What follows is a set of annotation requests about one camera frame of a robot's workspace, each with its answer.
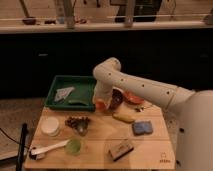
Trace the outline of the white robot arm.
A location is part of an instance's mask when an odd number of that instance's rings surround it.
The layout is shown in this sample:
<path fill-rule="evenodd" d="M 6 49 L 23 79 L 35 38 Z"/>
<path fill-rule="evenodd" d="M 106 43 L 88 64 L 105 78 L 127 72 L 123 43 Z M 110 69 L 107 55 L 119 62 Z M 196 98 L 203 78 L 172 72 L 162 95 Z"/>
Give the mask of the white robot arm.
<path fill-rule="evenodd" d="M 93 101 L 109 106 L 117 87 L 177 115 L 176 171 L 213 171 L 213 90 L 193 91 L 122 73 L 115 57 L 96 65 L 93 76 Z"/>

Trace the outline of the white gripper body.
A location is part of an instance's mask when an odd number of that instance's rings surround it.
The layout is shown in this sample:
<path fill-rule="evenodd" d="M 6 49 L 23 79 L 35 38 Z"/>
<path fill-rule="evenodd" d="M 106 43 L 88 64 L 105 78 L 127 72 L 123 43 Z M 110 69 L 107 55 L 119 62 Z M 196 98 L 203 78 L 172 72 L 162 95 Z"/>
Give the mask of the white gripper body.
<path fill-rule="evenodd" d="M 112 100 L 113 87 L 98 81 L 94 88 L 93 101 L 102 101 L 106 107 L 110 106 Z"/>

